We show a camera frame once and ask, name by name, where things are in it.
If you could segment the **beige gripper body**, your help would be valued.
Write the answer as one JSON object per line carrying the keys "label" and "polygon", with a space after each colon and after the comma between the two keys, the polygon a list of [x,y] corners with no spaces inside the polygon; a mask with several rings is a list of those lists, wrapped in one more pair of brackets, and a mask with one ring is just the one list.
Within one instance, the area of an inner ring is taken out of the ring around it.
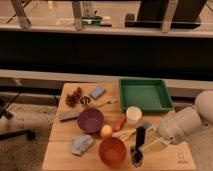
{"label": "beige gripper body", "polygon": [[162,138],[154,127],[146,131],[146,138],[148,151],[161,151],[170,144],[170,141]]}

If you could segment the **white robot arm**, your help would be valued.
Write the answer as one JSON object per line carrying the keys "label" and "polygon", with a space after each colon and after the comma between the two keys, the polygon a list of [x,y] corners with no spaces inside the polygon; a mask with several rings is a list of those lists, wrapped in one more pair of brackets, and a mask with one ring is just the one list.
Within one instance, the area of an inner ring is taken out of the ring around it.
{"label": "white robot arm", "polygon": [[193,106],[162,119],[149,130],[150,139],[140,150],[146,154],[162,151],[169,145],[178,145],[205,124],[213,125],[213,91],[201,92]]}

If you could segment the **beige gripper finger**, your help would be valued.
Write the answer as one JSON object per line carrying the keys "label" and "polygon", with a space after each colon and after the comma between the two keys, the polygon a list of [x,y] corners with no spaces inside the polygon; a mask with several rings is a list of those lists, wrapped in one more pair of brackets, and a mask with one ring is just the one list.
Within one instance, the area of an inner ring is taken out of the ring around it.
{"label": "beige gripper finger", "polygon": [[144,144],[141,147],[141,151],[143,153],[153,153],[153,152],[162,151],[166,147],[167,147],[167,142],[161,138],[157,138],[148,144]]}
{"label": "beige gripper finger", "polygon": [[145,136],[146,135],[149,135],[150,133],[152,133],[154,131],[154,128],[153,126],[149,127],[149,128],[146,128],[145,129]]}

